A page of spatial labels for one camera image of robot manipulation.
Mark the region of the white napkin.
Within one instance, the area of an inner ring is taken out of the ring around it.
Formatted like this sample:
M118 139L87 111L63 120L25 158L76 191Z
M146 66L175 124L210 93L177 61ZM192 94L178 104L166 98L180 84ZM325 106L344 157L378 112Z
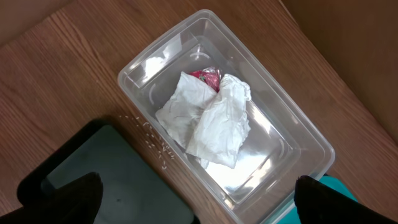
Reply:
M248 101L250 86L236 76L224 75L220 90L201 115L186 152L235 168L239 149L251 130L246 112Z
M182 72L173 95L155 117L168 135L186 149L204 110L216 95L206 83Z

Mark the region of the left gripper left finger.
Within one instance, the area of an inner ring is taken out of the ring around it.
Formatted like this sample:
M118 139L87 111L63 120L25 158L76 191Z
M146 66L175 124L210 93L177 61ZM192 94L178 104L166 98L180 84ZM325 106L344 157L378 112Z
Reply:
M48 198L3 215L1 223L93 223L102 197L100 175L90 172L55 190Z

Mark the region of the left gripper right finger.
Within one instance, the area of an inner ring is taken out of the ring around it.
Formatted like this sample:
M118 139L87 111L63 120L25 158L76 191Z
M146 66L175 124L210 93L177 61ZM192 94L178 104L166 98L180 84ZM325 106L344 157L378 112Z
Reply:
M397 224L307 175L296 180L294 203L303 224Z

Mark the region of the red foil wrapper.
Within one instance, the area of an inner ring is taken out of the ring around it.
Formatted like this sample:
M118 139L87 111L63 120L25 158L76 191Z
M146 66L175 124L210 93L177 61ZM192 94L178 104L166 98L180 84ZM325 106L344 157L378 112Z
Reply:
M214 91L219 92L221 81L221 70L217 67L207 67L203 70L191 72L190 75L200 79L210 86Z

